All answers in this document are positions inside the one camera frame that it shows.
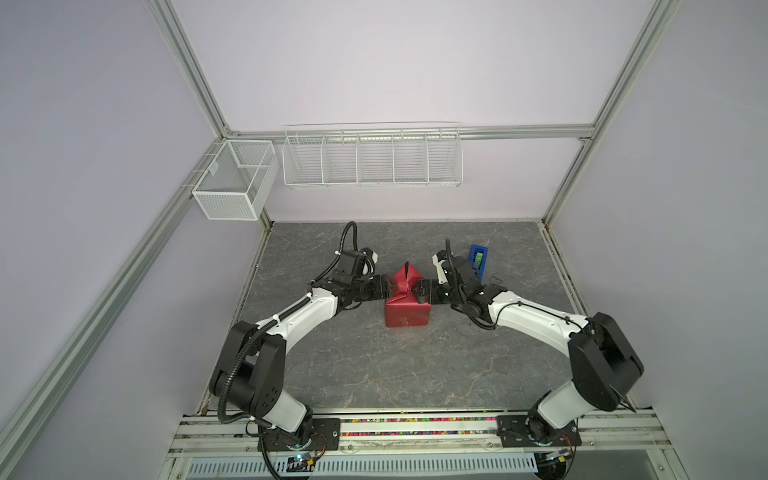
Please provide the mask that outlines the dark red wrapping paper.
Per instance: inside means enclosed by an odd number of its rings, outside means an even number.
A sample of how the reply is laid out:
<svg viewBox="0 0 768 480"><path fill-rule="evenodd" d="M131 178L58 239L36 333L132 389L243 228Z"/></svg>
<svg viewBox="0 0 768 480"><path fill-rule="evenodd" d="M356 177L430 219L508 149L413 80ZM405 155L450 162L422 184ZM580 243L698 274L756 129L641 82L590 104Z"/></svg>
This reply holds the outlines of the dark red wrapping paper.
<svg viewBox="0 0 768 480"><path fill-rule="evenodd" d="M388 328L419 327L429 323L431 305L419 303L413 288L423 280L421 273L406 262L391 279L391 295L385 302Z"/></svg>

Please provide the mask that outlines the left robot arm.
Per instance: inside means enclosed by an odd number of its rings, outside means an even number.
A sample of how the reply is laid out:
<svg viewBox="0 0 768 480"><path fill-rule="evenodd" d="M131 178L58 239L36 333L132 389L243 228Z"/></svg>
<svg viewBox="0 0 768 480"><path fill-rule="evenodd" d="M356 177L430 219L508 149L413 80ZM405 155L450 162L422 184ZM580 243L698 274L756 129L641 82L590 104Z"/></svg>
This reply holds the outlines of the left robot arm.
<svg viewBox="0 0 768 480"><path fill-rule="evenodd" d="M358 244L358 225L348 222L332 262L288 307L268 318L233 325L209 380L217 420L247 420L305 445L312 436L312 409L284 388L286 357L322 323L391 293L389 278L376 272L377 254Z"/></svg>

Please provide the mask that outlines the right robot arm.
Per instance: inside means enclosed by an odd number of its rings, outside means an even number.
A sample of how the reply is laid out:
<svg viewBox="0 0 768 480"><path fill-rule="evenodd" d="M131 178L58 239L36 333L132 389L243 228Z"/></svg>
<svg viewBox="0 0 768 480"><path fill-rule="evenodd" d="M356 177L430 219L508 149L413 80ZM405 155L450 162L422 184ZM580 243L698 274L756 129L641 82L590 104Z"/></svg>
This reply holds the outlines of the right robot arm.
<svg viewBox="0 0 768 480"><path fill-rule="evenodd" d="M420 279L411 288L418 303L449 305L482 329L518 331L569 359L571 379L545 393L527 413L524 425L530 441L548 445L582 416L627 404L644 366L613 317L568 313L503 285L485 283L468 260L452 253L450 242L432 262L437 277Z"/></svg>

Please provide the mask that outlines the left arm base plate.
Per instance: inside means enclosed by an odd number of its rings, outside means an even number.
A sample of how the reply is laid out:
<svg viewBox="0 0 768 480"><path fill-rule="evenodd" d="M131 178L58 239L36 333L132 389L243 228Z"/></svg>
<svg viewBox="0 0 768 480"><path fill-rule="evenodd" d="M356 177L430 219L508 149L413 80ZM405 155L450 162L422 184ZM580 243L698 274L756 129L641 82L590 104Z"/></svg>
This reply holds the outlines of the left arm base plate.
<svg viewBox="0 0 768 480"><path fill-rule="evenodd" d="M260 428L259 433L268 451L336 451L341 439L341 419L313 418L304 422L296 432Z"/></svg>

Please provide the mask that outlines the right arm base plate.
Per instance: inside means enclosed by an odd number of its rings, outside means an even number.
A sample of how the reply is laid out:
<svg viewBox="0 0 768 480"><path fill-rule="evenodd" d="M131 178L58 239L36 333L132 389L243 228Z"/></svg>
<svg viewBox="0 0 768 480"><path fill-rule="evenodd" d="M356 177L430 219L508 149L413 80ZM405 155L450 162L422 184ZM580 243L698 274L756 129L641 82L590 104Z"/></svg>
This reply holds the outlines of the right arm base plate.
<svg viewBox="0 0 768 480"><path fill-rule="evenodd" d="M543 420L531 420L527 415L499 415L497 436L505 448L579 447L582 439L574 421L561 429Z"/></svg>

